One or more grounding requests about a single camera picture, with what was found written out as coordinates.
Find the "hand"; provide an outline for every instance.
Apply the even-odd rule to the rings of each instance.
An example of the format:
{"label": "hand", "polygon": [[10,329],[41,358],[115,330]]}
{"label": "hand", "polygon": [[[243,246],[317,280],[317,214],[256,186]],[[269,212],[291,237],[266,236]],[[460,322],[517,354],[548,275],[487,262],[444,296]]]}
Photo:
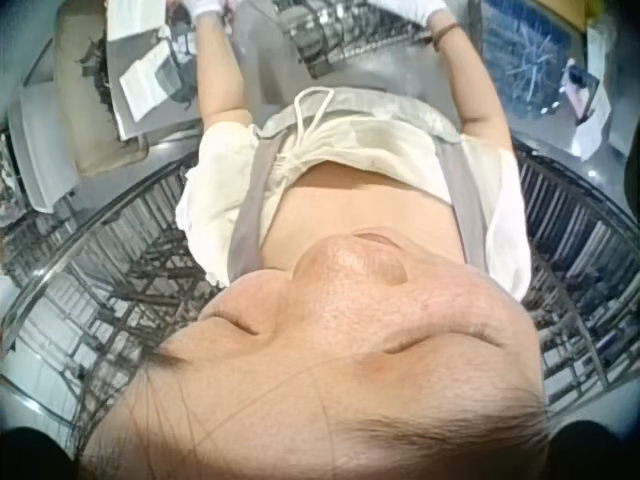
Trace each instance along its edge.
{"label": "hand", "polygon": [[435,11],[448,10],[444,0],[369,0],[369,3],[423,27],[427,26],[427,20]]}

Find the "person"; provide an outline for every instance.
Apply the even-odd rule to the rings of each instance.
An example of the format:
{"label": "person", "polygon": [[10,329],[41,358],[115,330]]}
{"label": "person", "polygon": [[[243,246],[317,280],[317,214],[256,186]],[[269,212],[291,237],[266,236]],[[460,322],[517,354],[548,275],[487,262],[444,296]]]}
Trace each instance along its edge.
{"label": "person", "polygon": [[184,0],[205,134],[177,217],[229,286],[100,424],[94,471],[537,478],[548,430],[505,114],[442,0],[370,3],[432,32],[462,132],[418,100],[320,87],[259,130],[225,2]]}

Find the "bracelet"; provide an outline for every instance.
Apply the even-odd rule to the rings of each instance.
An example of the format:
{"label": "bracelet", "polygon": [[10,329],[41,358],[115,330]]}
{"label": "bracelet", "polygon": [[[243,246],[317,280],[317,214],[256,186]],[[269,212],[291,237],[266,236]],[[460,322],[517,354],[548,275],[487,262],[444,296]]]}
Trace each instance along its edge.
{"label": "bracelet", "polygon": [[436,52],[440,51],[440,42],[442,41],[442,39],[446,37],[449,32],[455,30],[456,28],[462,27],[458,23],[452,23],[451,25],[444,27],[433,36],[433,48],[435,48]]}

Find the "metal rack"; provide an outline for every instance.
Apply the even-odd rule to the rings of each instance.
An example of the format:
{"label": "metal rack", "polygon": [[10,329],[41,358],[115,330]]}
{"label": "metal rack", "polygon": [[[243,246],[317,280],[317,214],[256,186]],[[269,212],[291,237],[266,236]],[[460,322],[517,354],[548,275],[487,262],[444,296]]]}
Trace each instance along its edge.
{"label": "metal rack", "polygon": [[70,450],[88,438],[141,362],[197,318],[220,288],[205,280],[177,230],[184,160],[125,192],[60,244],[4,318],[4,348],[41,362],[67,397],[31,389],[7,373],[3,386],[47,416]]}
{"label": "metal rack", "polygon": [[640,367],[640,229],[610,199],[516,142],[533,256],[524,300],[548,405],[574,408]]}
{"label": "metal rack", "polygon": [[366,0],[273,0],[279,23],[312,78],[349,58],[430,38],[420,26]]}
{"label": "metal rack", "polygon": [[[558,415],[638,367],[640,231],[580,177],[524,144],[516,151],[534,252],[524,304]],[[88,438],[145,357],[220,291],[174,223],[193,160],[159,170],[63,239],[5,317],[5,349],[15,341],[18,353],[32,352],[70,406],[56,404],[59,391],[43,396],[18,376],[0,377],[0,386],[58,425],[69,445]]]}

